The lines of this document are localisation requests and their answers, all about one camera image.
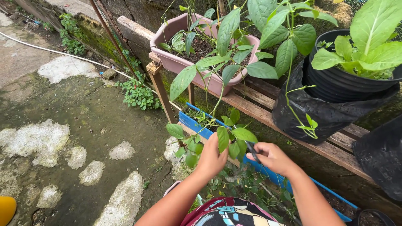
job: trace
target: blue wooden planter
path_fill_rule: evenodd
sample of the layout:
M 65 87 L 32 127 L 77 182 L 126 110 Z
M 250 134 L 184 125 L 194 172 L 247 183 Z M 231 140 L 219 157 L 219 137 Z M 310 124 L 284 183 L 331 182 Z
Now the blue wooden planter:
M 190 103 L 187 103 L 187 106 L 196 110 L 196 111 L 201 111 L 199 108 L 195 107 L 194 105 L 191 105 Z M 187 116 L 186 114 L 184 114 L 183 112 L 179 112 L 179 122 L 183 123 L 184 125 L 186 125 L 188 128 L 192 129 L 195 132 L 199 132 L 203 127 L 198 124 L 197 121 L 195 121 L 194 119 L 190 118 L 189 116 Z M 220 125 L 225 125 L 223 122 L 216 120 L 216 122 Z M 209 129 L 204 129 L 203 131 L 201 131 L 200 136 L 208 139 L 210 135 L 213 134 L 213 132 Z M 267 178 L 272 181 L 274 184 L 279 185 L 280 187 L 285 187 L 290 193 L 293 193 L 292 190 L 292 186 L 290 184 L 290 182 L 288 181 L 287 184 L 285 185 L 283 182 L 285 180 L 285 178 L 282 175 L 279 175 L 277 173 L 272 172 L 269 168 L 263 166 L 262 164 L 258 164 L 257 162 L 250 160 L 246 157 L 246 155 L 244 155 L 243 157 L 243 163 L 250 163 L 254 168 L 255 171 L 263 173 L 267 176 Z M 326 191 L 328 191 L 329 193 L 333 194 L 335 197 L 337 197 L 338 199 L 344 201 L 345 203 L 347 203 L 348 205 L 350 205 L 352 208 L 355 208 L 357 210 L 357 206 L 354 205 L 353 203 L 347 201 L 346 199 L 344 199 L 343 197 L 341 197 L 340 195 L 336 194 L 335 192 L 331 191 L 329 188 L 325 187 L 324 185 L 322 185 L 321 183 L 319 183 L 318 181 L 314 180 L 313 178 L 311 178 L 314 183 L 325 189 Z M 352 221 L 352 219 L 348 218 L 347 216 L 343 215 L 342 213 L 340 213 L 338 210 L 335 210 L 335 212 L 339 215 L 339 217 L 344 221 L 344 222 L 350 222 Z

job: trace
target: scissors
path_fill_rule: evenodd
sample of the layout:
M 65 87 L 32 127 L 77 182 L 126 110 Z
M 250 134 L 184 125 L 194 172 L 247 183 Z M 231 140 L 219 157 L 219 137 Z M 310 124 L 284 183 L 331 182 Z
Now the scissors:
M 250 153 L 252 154 L 252 156 L 254 157 L 254 160 L 255 160 L 258 164 L 261 164 L 261 161 L 260 161 L 260 160 L 258 159 L 258 157 L 257 157 L 257 151 L 254 149 L 254 143 L 251 142 L 251 141 L 248 141 L 248 140 L 245 140 L 244 142 L 245 142 L 246 145 L 247 145 L 247 152 L 250 152 Z

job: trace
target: yellow boot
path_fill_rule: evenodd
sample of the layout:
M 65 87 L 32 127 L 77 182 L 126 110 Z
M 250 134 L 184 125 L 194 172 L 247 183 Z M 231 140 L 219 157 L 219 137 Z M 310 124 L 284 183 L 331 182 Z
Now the yellow boot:
M 0 196 L 0 226 L 6 226 L 17 209 L 17 202 L 12 197 Z

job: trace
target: hand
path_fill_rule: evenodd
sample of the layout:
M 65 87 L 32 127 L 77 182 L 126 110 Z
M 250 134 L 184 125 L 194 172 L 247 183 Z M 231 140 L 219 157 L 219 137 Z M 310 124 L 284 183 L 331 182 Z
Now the hand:
M 284 177 L 289 177 L 300 169 L 300 167 L 275 144 L 259 142 L 254 145 L 254 149 L 259 153 L 257 157 L 264 166 Z M 254 160 L 251 153 L 247 153 L 246 156 L 248 159 Z
M 225 149 L 219 154 L 218 135 L 216 132 L 213 133 L 209 137 L 208 142 L 204 145 L 201 157 L 193 174 L 197 174 L 199 178 L 205 180 L 207 183 L 225 167 L 228 154 L 228 149 Z

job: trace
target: white hose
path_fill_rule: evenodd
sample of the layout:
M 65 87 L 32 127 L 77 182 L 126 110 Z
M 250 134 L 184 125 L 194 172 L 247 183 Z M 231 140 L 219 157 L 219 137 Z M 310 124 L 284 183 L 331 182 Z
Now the white hose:
M 74 57 L 74 58 L 77 58 L 77 59 L 80 59 L 80 60 L 88 61 L 88 62 L 93 63 L 93 64 L 100 65 L 100 66 L 105 67 L 105 68 L 110 68 L 109 66 L 106 66 L 106 65 L 104 65 L 104 64 L 100 64 L 100 63 L 98 63 L 98 62 L 95 62 L 95 61 L 92 61 L 92 60 L 88 60 L 88 59 L 85 59 L 85 58 L 82 58 L 82 57 L 79 57 L 79 56 L 75 56 L 75 55 L 71 55 L 71 54 L 67 54 L 67 53 L 62 53 L 62 52 L 59 52 L 59 51 L 56 51 L 56 50 L 46 49 L 46 48 L 43 48 L 43 47 L 40 47 L 40 46 L 36 46 L 36 45 L 29 44 L 29 43 L 25 43 L 25 42 L 23 42 L 23 41 L 14 39 L 14 38 L 12 38 L 12 37 L 10 37 L 10 36 L 8 36 L 8 35 L 2 33 L 2 32 L 0 32 L 0 35 L 3 35 L 4 37 L 9 38 L 9 39 L 11 39 L 11 40 L 13 40 L 13 41 L 16 41 L 16 42 L 18 42 L 18 43 L 21 43 L 21 44 L 24 44 L 24 45 L 27 45 L 27 46 L 31 46 L 31 47 L 34 47 L 34 48 L 37 48 L 37 49 L 46 50 L 46 51 L 49 51 L 49 52 L 58 53 L 58 54 L 62 54 L 62 55 L 67 55 L 67 56 Z M 121 75 L 124 75 L 124 76 L 126 76 L 127 78 L 132 78 L 132 77 L 130 77 L 130 76 L 128 76 L 128 75 L 126 75 L 126 74 L 124 74 L 124 73 L 118 71 L 118 70 L 115 70 L 115 72 L 117 72 L 117 73 L 119 73 L 119 74 L 121 74 Z M 151 89 L 150 87 L 148 87 L 148 86 L 146 86 L 146 87 L 149 88 L 150 90 L 152 90 L 152 92 L 158 94 L 155 90 Z M 176 104 L 174 104 L 172 101 L 169 101 L 169 103 L 170 103 L 171 105 L 173 105 L 175 108 L 177 108 L 179 111 L 181 111 L 181 108 L 178 107 Z

